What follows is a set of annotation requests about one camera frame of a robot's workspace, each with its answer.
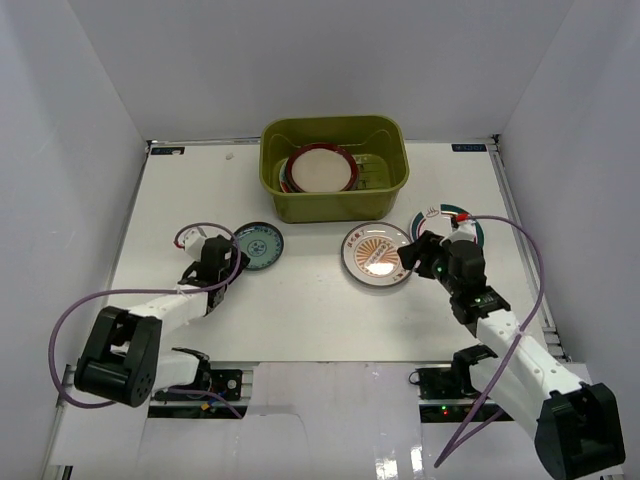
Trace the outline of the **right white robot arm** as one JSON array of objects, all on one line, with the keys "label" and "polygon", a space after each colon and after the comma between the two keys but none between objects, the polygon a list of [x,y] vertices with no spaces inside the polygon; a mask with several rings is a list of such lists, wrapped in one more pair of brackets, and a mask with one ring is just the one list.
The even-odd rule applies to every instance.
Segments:
[{"label": "right white robot arm", "polygon": [[477,339],[455,353],[453,390],[491,399],[533,440],[554,479],[577,479],[621,465],[626,452],[614,393],[568,370],[534,337],[508,302],[487,282],[485,258],[470,240],[451,241],[430,231],[399,248],[405,269],[438,281],[454,317]]}]

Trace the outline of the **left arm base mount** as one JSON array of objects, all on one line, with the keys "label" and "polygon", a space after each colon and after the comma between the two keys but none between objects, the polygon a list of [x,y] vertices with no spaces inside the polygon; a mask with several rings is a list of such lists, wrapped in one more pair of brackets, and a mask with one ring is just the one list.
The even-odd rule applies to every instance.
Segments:
[{"label": "left arm base mount", "polygon": [[191,385],[175,386],[179,393],[155,393],[147,416],[151,419],[239,420],[248,409],[252,378],[251,370],[211,370]]}]

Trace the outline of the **grey deer snowflake plate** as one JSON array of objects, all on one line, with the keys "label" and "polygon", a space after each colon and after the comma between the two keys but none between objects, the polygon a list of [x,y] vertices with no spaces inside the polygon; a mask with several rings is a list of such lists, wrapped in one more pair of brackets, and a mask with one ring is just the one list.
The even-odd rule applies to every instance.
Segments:
[{"label": "grey deer snowflake plate", "polygon": [[352,156],[352,173],[353,175],[352,175],[350,190],[355,191],[358,189],[360,175],[361,175],[361,166],[356,156]]}]

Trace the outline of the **teal scalloped plate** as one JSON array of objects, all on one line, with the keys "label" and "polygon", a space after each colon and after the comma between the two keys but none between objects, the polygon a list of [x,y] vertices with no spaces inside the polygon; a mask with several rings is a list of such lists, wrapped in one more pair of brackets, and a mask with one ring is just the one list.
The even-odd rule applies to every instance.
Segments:
[{"label": "teal scalloped plate", "polygon": [[283,160],[281,162],[280,169],[279,169],[278,182],[279,182],[280,190],[283,193],[292,193],[293,190],[288,182],[286,167],[287,167],[287,160]]}]

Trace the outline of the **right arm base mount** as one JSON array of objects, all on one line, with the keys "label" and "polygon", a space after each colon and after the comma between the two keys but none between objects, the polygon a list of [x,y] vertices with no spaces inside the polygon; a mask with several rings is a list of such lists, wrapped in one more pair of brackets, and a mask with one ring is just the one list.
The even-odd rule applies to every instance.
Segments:
[{"label": "right arm base mount", "polygon": [[479,396],[463,389],[449,364],[420,366],[409,374],[408,382],[418,389],[422,424],[461,423]]}]

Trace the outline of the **beige plate dark red rim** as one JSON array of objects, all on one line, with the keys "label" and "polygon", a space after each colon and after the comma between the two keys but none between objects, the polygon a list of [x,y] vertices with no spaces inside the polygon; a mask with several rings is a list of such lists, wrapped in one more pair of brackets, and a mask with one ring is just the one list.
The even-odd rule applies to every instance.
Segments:
[{"label": "beige plate dark red rim", "polygon": [[351,191],[352,155],[338,145],[308,144],[289,157],[286,174],[291,188],[297,192]]}]

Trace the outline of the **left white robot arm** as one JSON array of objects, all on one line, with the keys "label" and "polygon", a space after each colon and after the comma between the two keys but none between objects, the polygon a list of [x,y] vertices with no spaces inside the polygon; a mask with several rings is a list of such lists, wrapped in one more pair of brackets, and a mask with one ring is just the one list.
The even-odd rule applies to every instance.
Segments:
[{"label": "left white robot arm", "polygon": [[142,405],[153,391],[171,386],[191,399],[209,392],[211,374],[200,367],[206,356],[179,347],[163,360],[161,340],[211,313],[248,257],[221,235],[196,234],[184,242],[184,249],[193,262],[176,284],[175,294],[130,309],[107,306],[100,310],[76,365],[77,390],[130,407]]}]

